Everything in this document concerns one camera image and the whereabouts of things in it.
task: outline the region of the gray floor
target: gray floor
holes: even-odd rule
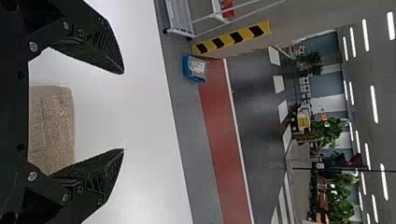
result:
[[[164,35],[169,27],[163,0],[155,0],[163,57],[177,128],[177,137],[194,223],[222,224],[222,213],[198,86],[182,75],[182,57],[190,42]]]
[[[379,169],[382,162],[389,170],[396,170],[394,158],[394,127],[396,125],[396,42],[389,41],[386,14],[366,18],[370,39],[370,51],[364,48],[361,22],[353,24],[356,41],[357,58],[352,56],[349,26],[339,29],[341,51],[344,52],[342,37],[348,44],[349,62],[344,62],[344,79],[352,81],[355,105],[348,101],[349,117],[354,130],[359,130],[363,160],[366,161],[364,143],[370,146],[370,157],[373,169]],[[374,123],[374,115],[370,94],[370,86],[375,86],[379,123]],[[387,175],[389,186],[389,201],[384,198],[380,174],[366,174],[367,195],[363,195],[363,217],[370,213],[374,222],[374,211],[371,195],[377,201],[379,223],[396,222],[396,175]]]
[[[294,202],[296,219],[298,220],[297,223],[302,223],[303,220],[306,220],[306,213],[309,211],[309,183],[311,173],[309,171],[292,170],[292,168],[311,167],[309,145],[298,146],[296,141],[292,141],[286,164],[290,177],[290,190]]]
[[[227,60],[257,224],[271,222],[279,203],[278,194],[284,186],[286,166],[282,136],[290,120],[279,122],[278,106],[286,99],[291,103],[297,101],[290,59],[282,54],[280,59],[282,66],[270,63],[268,49],[263,49]],[[283,76],[285,91],[275,92],[274,76]]]

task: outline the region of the wall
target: wall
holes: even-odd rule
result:
[[[338,36],[336,32],[326,35],[313,36],[301,42],[305,46],[305,52],[319,51],[322,55],[340,52],[338,48]]]
[[[309,84],[313,98],[345,93],[342,72],[330,73],[320,77],[310,77]]]
[[[111,22],[125,75],[51,49],[29,63],[32,85],[64,86],[74,94],[77,161],[126,150],[108,203],[84,223],[191,224],[153,2],[87,2]]]
[[[334,29],[361,20],[363,17],[386,12],[392,0],[288,0],[277,7],[264,10],[251,17],[232,23],[208,35],[194,40],[199,43],[218,35],[230,33],[242,27],[269,20],[273,33],[250,41],[207,53],[214,58],[231,57],[254,49],[262,49],[278,43],[288,45],[291,40],[312,35],[320,31]]]

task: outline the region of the red object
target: red object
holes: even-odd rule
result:
[[[358,154],[356,154],[355,156],[353,156],[353,157],[349,160],[348,164],[349,164],[349,165],[356,165],[356,166],[363,165],[363,159],[361,158],[361,154],[358,153]]]
[[[221,7],[221,10],[227,9],[233,7],[233,1],[231,0],[223,0],[223,4]],[[233,10],[228,11],[228,12],[224,12],[223,14],[223,18],[225,19],[231,19],[235,17],[235,12]]]
[[[199,92],[224,224],[251,224],[223,60],[209,60],[208,76]]]

